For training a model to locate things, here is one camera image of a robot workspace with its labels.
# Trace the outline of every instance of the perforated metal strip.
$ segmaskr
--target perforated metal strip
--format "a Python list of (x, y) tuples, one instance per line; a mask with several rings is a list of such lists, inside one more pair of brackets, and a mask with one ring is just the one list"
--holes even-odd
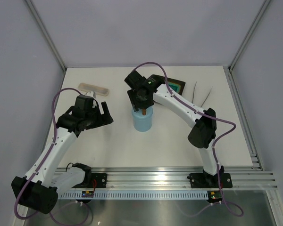
[(110, 200), (207, 200), (206, 191), (96, 191), (92, 197), (82, 197), (82, 191), (70, 190), (59, 199)]

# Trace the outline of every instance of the white table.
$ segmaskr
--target white table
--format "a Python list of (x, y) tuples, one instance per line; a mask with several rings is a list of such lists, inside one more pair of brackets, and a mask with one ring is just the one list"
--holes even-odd
[[(129, 87), (125, 77), (133, 68), (68, 68), (63, 88), (77, 88), (83, 82), (110, 89), (106, 101), (114, 122), (110, 125), (84, 131), (70, 147), (60, 163), (80, 162), (91, 167), (198, 167), (202, 161), (197, 148), (187, 139), (191, 128), (164, 106), (154, 104), (152, 128), (144, 133), (133, 127), (131, 104), (127, 96)], [(168, 77), (186, 82), (183, 97), (191, 100), (197, 82), (194, 103), (200, 105), (213, 87), (203, 105), (216, 111), (217, 117), (233, 121), (237, 129), (222, 138), (217, 146), (219, 161), (224, 166), (252, 166), (229, 86), (221, 66), (165, 67)], [(143, 67), (138, 72), (149, 77), (162, 75), (158, 67)], [(58, 118), (71, 105), (77, 93), (64, 91), (58, 100), (55, 116)], [(230, 129), (230, 125), (217, 122), (217, 136)]]

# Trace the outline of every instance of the cylindrical container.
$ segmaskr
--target cylindrical container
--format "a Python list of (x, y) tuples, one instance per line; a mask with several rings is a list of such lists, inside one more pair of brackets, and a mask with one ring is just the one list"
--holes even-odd
[(140, 132), (148, 131), (151, 128), (151, 126), (152, 126), (152, 115), (153, 115), (153, 108), (152, 108), (152, 106), (148, 107), (146, 109), (146, 114), (145, 115), (142, 114), (142, 110), (141, 109), (138, 110), (137, 112), (135, 112), (132, 109), (134, 128), (137, 131), (140, 131)]

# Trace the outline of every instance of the white wall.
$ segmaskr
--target white wall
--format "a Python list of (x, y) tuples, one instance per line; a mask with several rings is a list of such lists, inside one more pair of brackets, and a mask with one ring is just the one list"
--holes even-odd
[(67, 67), (229, 65), (263, 0), (33, 0)]
[(63, 73), (22, 0), (0, 0), (0, 226), (15, 202), (11, 182), (40, 155)]
[(263, 164), (283, 199), (283, 0), (272, 2), (234, 76)]

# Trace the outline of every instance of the light blue container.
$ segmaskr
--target light blue container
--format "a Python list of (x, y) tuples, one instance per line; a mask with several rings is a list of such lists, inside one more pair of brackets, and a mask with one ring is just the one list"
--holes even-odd
[(146, 115), (142, 115), (142, 110), (135, 112), (132, 109), (133, 125), (137, 131), (146, 132), (152, 126), (153, 108), (148, 107)]

